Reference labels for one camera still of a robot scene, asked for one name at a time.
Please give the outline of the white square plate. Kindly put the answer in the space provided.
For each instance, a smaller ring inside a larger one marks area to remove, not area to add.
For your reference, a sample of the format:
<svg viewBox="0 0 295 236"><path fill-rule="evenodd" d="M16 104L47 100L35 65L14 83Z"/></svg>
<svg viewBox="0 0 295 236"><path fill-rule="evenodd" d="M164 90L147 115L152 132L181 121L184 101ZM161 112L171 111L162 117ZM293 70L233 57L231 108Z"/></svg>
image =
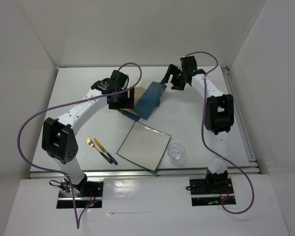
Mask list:
<svg viewBox="0 0 295 236"><path fill-rule="evenodd" d="M136 121L117 151L120 157L150 171L156 171L171 135Z"/></svg>

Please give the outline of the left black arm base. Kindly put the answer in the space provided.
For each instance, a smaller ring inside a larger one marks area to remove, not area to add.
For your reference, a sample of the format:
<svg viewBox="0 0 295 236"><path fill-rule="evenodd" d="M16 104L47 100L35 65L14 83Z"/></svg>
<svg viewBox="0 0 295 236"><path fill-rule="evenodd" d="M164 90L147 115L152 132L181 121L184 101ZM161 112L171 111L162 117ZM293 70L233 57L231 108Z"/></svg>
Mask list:
<svg viewBox="0 0 295 236"><path fill-rule="evenodd" d="M50 180L49 184L59 189L56 208L73 208L73 197L68 181L65 179L61 182ZM76 208L85 208L87 205L89 208L102 208L103 189L103 181L88 181L86 188L82 188L80 191L74 188Z"/></svg>

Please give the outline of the clear drinking glass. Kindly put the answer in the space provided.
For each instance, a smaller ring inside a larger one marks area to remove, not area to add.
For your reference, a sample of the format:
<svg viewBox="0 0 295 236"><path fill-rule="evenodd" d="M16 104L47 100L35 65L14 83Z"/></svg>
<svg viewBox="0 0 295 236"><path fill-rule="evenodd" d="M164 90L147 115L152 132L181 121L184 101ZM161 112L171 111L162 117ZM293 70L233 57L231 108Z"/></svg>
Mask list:
<svg viewBox="0 0 295 236"><path fill-rule="evenodd" d="M181 144L173 143L167 148L169 162L173 165L181 165L184 161L185 149Z"/></svg>

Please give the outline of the blue and tan placemat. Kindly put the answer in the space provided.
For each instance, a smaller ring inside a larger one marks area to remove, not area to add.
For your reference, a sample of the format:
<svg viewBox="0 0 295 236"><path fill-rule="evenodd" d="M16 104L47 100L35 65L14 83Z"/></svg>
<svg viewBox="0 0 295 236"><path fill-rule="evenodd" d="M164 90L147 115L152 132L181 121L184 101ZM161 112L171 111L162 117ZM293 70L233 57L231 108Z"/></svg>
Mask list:
<svg viewBox="0 0 295 236"><path fill-rule="evenodd" d="M147 88L135 87L134 107L132 109L120 109L118 112L134 120L147 120L156 107L160 106L160 98L167 86L159 82L151 82Z"/></svg>

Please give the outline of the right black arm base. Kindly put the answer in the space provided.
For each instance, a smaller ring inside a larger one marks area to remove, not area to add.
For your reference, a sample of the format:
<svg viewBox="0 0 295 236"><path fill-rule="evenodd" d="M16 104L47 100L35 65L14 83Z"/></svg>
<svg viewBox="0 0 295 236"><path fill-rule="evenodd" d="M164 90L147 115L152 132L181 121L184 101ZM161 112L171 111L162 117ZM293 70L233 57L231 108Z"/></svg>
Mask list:
<svg viewBox="0 0 295 236"><path fill-rule="evenodd" d="M225 182L213 184L207 175L205 178L191 178L185 188L191 194L193 207L218 206L225 201L225 205L236 205L233 183L230 178Z"/></svg>

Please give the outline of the gold fork green handle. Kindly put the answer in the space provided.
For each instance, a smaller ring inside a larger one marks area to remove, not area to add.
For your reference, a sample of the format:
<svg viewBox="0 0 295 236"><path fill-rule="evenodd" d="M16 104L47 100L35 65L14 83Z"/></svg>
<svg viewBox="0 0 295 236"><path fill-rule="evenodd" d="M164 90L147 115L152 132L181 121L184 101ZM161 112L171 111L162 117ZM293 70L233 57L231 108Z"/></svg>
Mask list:
<svg viewBox="0 0 295 236"><path fill-rule="evenodd" d="M108 161L109 163L113 163L113 161L111 160L111 158L109 158L107 155L104 154L104 152L102 152L94 143L94 141L92 141L90 138L86 138L86 143L92 147L92 148L95 148L100 154L101 156L106 160Z"/></svg>

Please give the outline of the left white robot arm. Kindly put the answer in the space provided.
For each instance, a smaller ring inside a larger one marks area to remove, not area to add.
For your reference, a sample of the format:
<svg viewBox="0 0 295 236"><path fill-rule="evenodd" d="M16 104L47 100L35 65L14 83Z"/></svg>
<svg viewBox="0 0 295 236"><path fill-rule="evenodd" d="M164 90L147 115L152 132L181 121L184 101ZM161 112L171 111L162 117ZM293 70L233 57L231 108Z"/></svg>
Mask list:
<svg viewBox="0 0 295 236"><path fill-rule="evenodd" d="M134 89L127 91L128 75L114 70L109 78L95 82L84 97L67 113L56 119L47 118L43 123L42 149L54 159L62 172L71 180L70 191L82 196L87 191L87 176L80 168L76 155L76 135L82 126L100 109L132 108Z"/></svg>

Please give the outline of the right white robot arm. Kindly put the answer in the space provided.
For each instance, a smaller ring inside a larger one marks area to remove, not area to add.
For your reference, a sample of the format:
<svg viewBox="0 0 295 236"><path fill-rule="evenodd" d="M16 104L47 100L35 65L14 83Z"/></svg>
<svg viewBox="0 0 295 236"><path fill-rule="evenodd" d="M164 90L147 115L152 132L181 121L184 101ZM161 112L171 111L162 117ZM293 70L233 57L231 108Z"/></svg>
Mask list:
<svg viewBox="0 0 295 236"><path fill-rule="evenodd" d="M161 84L170 82L171 89L184 90L189 84L204 98L201 137L205 148L213 153L206 171L205 188L210 193L217 192L228 179L225 160L228 133L234 124L234 98L219 90L209 79L208 72L199 69L194 56L180 58L181 66L170 64Z"/></svg>

